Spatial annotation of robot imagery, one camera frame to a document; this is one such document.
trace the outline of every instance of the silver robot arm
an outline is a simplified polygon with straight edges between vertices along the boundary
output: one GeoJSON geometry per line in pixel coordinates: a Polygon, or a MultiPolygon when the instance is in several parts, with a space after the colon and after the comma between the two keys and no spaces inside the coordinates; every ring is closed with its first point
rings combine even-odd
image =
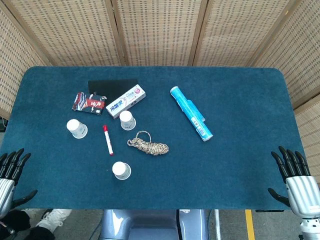
{"type": "Polygon", "coordinates": [[[288,198],[280,196],[272,188],[269,193],[277,201],[291,208],[302,222],[300,229],[303,240],[320,240],[320,191],[316,179],[310,176],[306,159],[298,151],[295,154],[279,146],[284,161],[274,151],[275,159],[283,182],[288,192],[288,198]]]}
{"type": "Polygon", "coordinates": [[[20,158],[23,152],[24,149],[22,148],[17,152],[5,153],[0,156],[0,219],[6,216],[11,209],[31,200],[38,192],[34,190],[28,196],[13,200],[23,167],[31,156],[28,153],[20,158]]]}

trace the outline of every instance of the black pants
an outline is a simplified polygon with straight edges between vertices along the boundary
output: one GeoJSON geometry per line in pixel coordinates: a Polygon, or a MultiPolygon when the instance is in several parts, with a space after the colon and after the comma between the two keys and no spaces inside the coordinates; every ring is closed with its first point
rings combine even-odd
{"type": "MultiPolygon", "coordinates": [[[[12,210],[0,220],[5,225],[11,227],[15,232],[30,228],[30,218],[24,211],[12,210]]],[[[0,240],[10,236],[8,230],[0,224],[0,240]]],[[[46,228],[36,226],[31,229],[29,235],[24,240],[54,240],[55,236],[46,228]]]]}

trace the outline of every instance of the marker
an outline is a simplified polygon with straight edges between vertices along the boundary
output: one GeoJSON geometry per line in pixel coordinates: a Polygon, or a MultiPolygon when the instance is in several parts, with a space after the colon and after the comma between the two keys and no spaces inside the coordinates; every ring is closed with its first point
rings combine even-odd
{"type": "Polygon", "coordinates": [[[103,131],[104,131],[104,135],[105,135],[106,144],[108,145],[109,154],[110,154],[110,156],[113,156],[114,152],[112,151],[112,146],[111,146],[111,141],[110,141],[107,125],[103,125],[103,131]]]}

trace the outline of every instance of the blue tube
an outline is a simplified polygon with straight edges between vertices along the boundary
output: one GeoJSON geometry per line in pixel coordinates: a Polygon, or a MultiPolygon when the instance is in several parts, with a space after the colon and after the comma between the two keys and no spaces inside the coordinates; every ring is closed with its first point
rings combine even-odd
{"type": "Polygon", "coordinates": [[[212,138],[212,133],[204,124],[205,118],[202,116],[193,102],[186,99],[185,95],[180,91],[179,87],[174,86],[173,88],[171,88],[170,94],[174,97],[182,112],[184,112],[184,114],[190,120],[202,140],[205,142],[212,138]]]}

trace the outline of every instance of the paper cup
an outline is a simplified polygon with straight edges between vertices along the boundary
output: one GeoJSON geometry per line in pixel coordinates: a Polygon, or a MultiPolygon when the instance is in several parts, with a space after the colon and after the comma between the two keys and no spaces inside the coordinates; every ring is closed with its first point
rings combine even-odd
{"type": "Polygon", "coordinates": [[[71,119],[67,122],[66,128],[72,133],[76,139],[82,139],[87,135],[88,128],[77,119],[71,119]]]}
{"type": "Polygon", "coordinates": [[[126,180],[131,175],[131,167],[122,161],[117,161],[112,166],[114,176],[119,180],[126,180]]]}
{"type": "Polygon", "coordinates": [[[120,113],[120,124],[121,127],[124,130],[132,130],[135,128],[136,126],[136,120],[135,118],[132,116],[131,112],[129,111],[122,111],[120,113]]]}

